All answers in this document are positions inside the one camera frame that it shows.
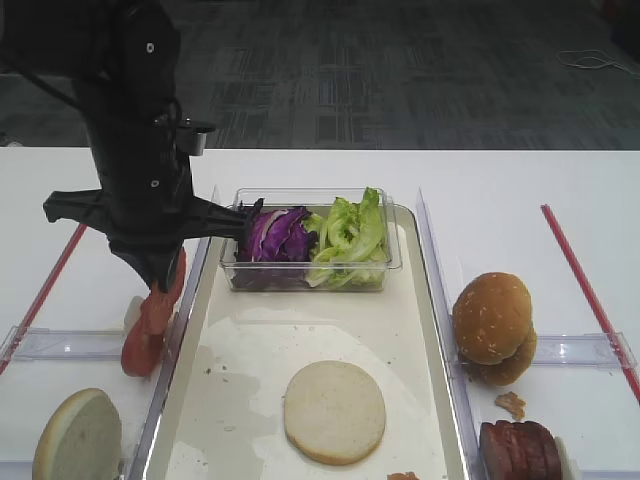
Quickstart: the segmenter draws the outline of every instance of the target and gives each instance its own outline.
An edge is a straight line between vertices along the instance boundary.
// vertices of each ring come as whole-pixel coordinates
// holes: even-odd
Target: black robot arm
[[[243,242],[262,206],[233,211],[194,196],[189,156],[213,126],[183,118],[179,53],[157,0],[0,0],[0,62],[80,110],[100,180],[99,190],[52,193],[48,220],[105,233],[112,253],[163,291],[183,240]],[[70,78],[75,98],[37,74]]]

